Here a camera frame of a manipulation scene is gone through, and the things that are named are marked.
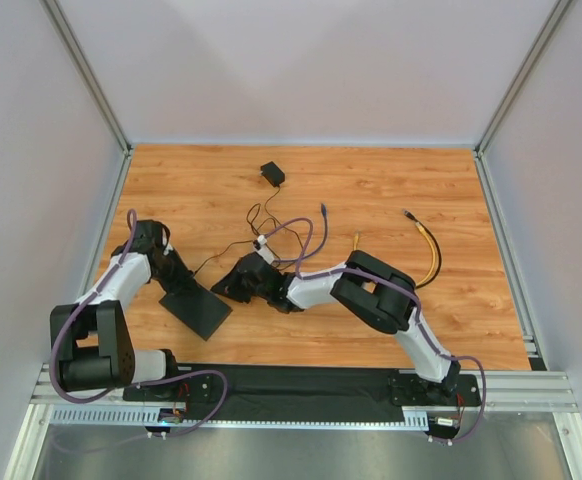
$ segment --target aluminum frame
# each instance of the aluminum frame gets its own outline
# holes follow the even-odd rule
[[[401,370],[415,373],[414,370]],[[475,375],[478,386],[482,389],[482,379],[477,370],[463,370],[463,373]],[[487,405],[488,412],[556,412],[576,413],[578,405],[571,390],[567,375],[563,372],[532,371],[487,371]],[[96,391],[75,392],[75,396],[89,397]],[[72,405],[60,398],[49,380],[49,366],[43,365],[35,389],[31,396],[33,405]],[[111,406],[129,405],[122,399],[122,390],[114,390],[90,405]],[[169,402],[144,402],[146,407],[172,405]],[[448,407],[413,407],[415,410],[448,411]],[[467,407],[477,411],[477,407]]]
[[[524,85],[540,61],[540,58],[546,50],[546,47],[549,45],[553,35],[557,31],[558,27],[562,23],[562,20],[569,11],[569,8],[574,2],[575,0],[556,0],[551,13],[549,13],[549,16],[540,29],[540,32],[533,41],[529,52],[522,61],[522,65],[520,65],[520,68],[513,77],[513,81],[509,85],[507,92],[504,94],[504,97],[500,101],[500,105],[498,105],[498,108],[493,114],[493,117],[491,117],[489,125],[482,135],[482,138],[475,146],[477,153],[484,153],[488,148],[491,140],[493,140],[493,137],[500,128],[502,121],[511,110],[513,103],[518,98],[520,92],[524,88]]]
[[[53,405],[29,405],[11,452],[4,480],[33,478],[52,412]]]
[[[118,145],[122,149],[122,152],[126,155],[131,150],[131,142],[125,135],[120,122],[107,100],[107,97],[104,95],[102,87],[100,87],[100,84],[93,73],[93,69],[91,68],[91,65],[89,65],[89,62],[82,51],[82,47],[80,46],[75,33],[73,33],[73,29],[71,28],[62,7],[57,0],[40,0],[40,3],[47,12],[49,20],[55,27],[58,36],[62,40],[62,43],[71,57],[71,60],[78,69],[78,73],[89,90],[93,101],[98,106],[104,121],[118,141]]]
[[[129,173],[129,167],[131,166],[131,160],[133,160],[134,149],[124,152],[122,162],[120,163],[120,171],[118,172],[118,178],[115,182],[113,188],[113,193],[111,198],[109,198],[109,204],[107,206],[106,215],[104,217],[104,222],[100,228],[100,234],[98,235],[98,240],[95,247],[91,253],[91,261],[89,262],[89,267],[87,268],[86,275],[81,284],[81,291],[88,291],[96,280],[96,275],[98,273],[98,267],[100,266],[100,258],[102,258],[102,252],[107,243],[107,238],[109,236],[109,231],[111,230],[111,225],[113,224],[113,217],[115,216],[115,211],[122,196],[122,190],[124,189],[124,184],[127,179],[127,174]]]
[[[582,417],[579,413],[554,413],[555,426],[560,435],[562,450],[571,476],[582,478]]]
[[[495,238],[500,250],[500,257],[504,265],[507,281],[511,289],[511,296],[515,304],[520,328],[522,329],[522,339],[527,350],[527,355],[541,358],[542,341],[538,338],[538,329],[535,327],[533,312],[527,301],[528,289],[524,279],[520,275],[518,260],[515,256],[515,250],[511,246],[509,235],[507,233],[506,223],[500,209],[497,193],[493,188],[491,174],[485,161],[484,153],[474,152],[474,160],[482,193],[487,204],[487,210],[491,217],[491,224],[495,233]]]

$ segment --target gray wall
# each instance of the gray wall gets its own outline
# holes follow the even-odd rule
[[[487,162],[541,346],[582,409],[582,0],[507,117]]]
[[[554,0],[61,0],[136,142],[474,145]]]
[[[36,0],[0,2],[0,477],[121,155]]]

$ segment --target wood grain surface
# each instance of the wood grain surface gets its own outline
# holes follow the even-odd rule
[[[141,145],[100,272],[128,235],[129,208],[140,219],[165,223],[171,243],[192,270],[229,243],[253,239],[245,216],[254,203],[264,203],[275,192],[259,174],[260,165],[269,161],[286,173],[281,192],[269,202],[270,211],[282,221],[314,219],[312,245],[319,243],[323,231],[320,202],[328,207],[327,244],[303,264],[304,271],[345,260],[359,230],[361,250],[419,280],[429,269],[431,254],[413,222],[402,215],[401,209],[408,208],[442,249],[440,276],[418,295],[443,345],[456,355],[475,355],[488,369],[529,369],[469,150]],[[297,230],[306,233],[302,224]],[[281,256],[299,252],[290,233],[276,234],[271,245]],[[207,263],[198,281],[210,288],[250,248],[231,247]],[[162,295],[157,282],[151,282],[126,312],[135,348],[169,348],[179,361],[192,362],[412,365],[393,337],[375,332],[339,304],[284,315],[259,298],[248,305],[226,300],[233,313],[205,342],[158,304]]]

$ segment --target purple cable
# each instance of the purple cable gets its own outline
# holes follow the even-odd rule
[[[364,272],[362,270],[356,270],[353,268],[346,268],[346,267],[336,268],[334,270],[330,270],[327,272],[315,273],[313,275],[311,275],[311,274],[303,275],[300,272],[300,266],[302,264],[302,260],[304,260],[304,258],[305,258],[304,254],[307,250],[309,242],[311,241],[311,236],[313,235],[313,223],[308,218],[300,217],[300,218],[294,218],[293,220],[289,220],[284,225],[287,225],[289,223],[293,223],[296,221],[306,221],[309,223],[309,232],[307,234],[307,239],[304,242],[304,245],[302,246],[302,251],[300,252],[300,257],[298,257],[298,260],[295,264],[296,277],[298,277],[300,280],[314,280],[317,278],[328,277],[330,275],[337,275],[339,273],[349,273],[352,275],[357,275],[358,277],[366,278],[367,280],[371,280],[375,283],[379,283],[380,285],[384,285],[385,287],[388,287],[388,288],[391,288],[397,292],[400,292],[401,294],[410,298],[413,301],[413,303],[415,304],[415,308],[416,308],[416,312],[415,312],[416,322],[415,323],[416,323],[418,329],[420,330],[420,333],[422,333],[422,336],[424,337],[425,341],[427,342],[429,347],[431,347],[431,349],[435,352],[436,355],[440,356],[441,358],[443,358],[445,360],[449,360],[452,362],[453,361],[459,362],[461,360],[470,360],[478,366],[478,369],[480,370],[480,377],[482,379],[482,402],[480,403],[480,410],[478,411],[478,418],[476,419],[475,423],[471,426],[471,428],[462,436],[454,439],[453,443],[461,443],[465,440],[468,440],[475,433],[477,427],[482,422],[482,418],[484,417],[484,409],[485,409],[486,403],[487,403],[487,378],[486,378],[486,374],[484,372],[484,366],[482,365],[480,360],[478,360],[476,357],[473,357],[471,355],[461,355],[459,357],[456,357],[454,355],[447,355],[445,353],[442,353],[442,351],[440,351],[440,349],[437,347],[437,345],[433,342],[433,340],[429,336],[429,333],[427,332],[426,328],[424,328],[424,325],[422,325],[422,322],[420,321],[420,316],[422,313],[422,303],[420,302],[420,299],[413,292],[410,292],[409,290],[406,290],[405,288],[402,288],[399,285],[395,285],[394,283],[391,283],[388,280],[385,280],[384,278],[378,277],[378,276],[373,275],[371,273],[367,273],[367,272]]]
[[[229,381],[227,380],[227,377],[219,370],[198,370],[197,372],[185,373],[182,375],[177,375],[175,377],[163,378],[161,380],[152,380],[149,382],[136,383],[133,385],[133,386],[136,386],[138,388],[155,386],[155,385],[165,385],[168,383],[180,382],[180,381],[186,380],[188,378],[199,377],[202,375],[216,375],[222,379],[222,383],[223,383],[222,395],[220,396],[218,403],[216,403],[215,407],[213,407],[213,410],[211,410],[211,412],[209,412],[207,414],[207,416],[204,417],[202,420],[197,421],[196,423],[194,423],[190,427],[186,427],[186,428],[185,427],[176,427],[176,431],[173,433],[166,434],[166,438],[180,437],[182,435],[186,435],[187,433],[191,433],[194,430],[197,430],[198,428],[200,428],[203,424],[208,422],[216,413],[218,413],[218,410],[220,410],[220,407],[224,403],[224,401],[227,397],[227,392],[229,390]],[[161,435],[158,435],[155,433],[152,436],[158,437],[158,438],[161,437]],[[114,443],[114,444],[105,445],[104,447],[89,448],[86,450],[73,450],[70,448],[65,448],[62,445],[59,445],[56,441],[56,437],[57,436],[51,437],[51,444],[53,445],[53,448],[57,449],[58,451],[60,451],[64,454],[68,454],[68,455],[86,455],[86,454],[90,454],[90,453],[104,452],[106,450],[110,450],[111,448],[117,448],[117,447],[121,447],[123,445],[126,445],[127,443],[135,442],[136,440],[144,440],[144,439],[148,438],[146,434],[142,434],[142,435],[136,435],[133,437],[125,438],[124,440],[121,440],[121,441]]]
[[[320,211],[322,212],[322,218],[324,220],[324,234],[322,235],[322,241],[320,242],[320,245],[318,245],[316,247],[316,249],[314,251],[312,251],[311,253],[307,253],[306,255],[301,254],[301,256],[298,258],[280,258],[280,259],[278,259],[279,262],[281,262],[281,263],[297,262],[300,258],[302,258],[302,260],[306,260],[307,258],[311,258],[312,256],[319,253],[320,250],[322,250],[324,245],[327,243],[327,237],[329,236],[329,220],[327,219],[327,207],[324,203],[322,203],[320,205]],[[294,218],[292,220],[289,220],[288,222],[285,222],[282,225],[276,227],[271,232],[265,234],[265,238],[269,238],[271,235],[279,232],[283,228],[286,228],[287,225],[289,225],[291,223],[300,222],[300,221],[307,222],[309,224],[309,231],[311,232],[311,236],[313,236],[313,222],[309,218],[298,217],[298,218]]]

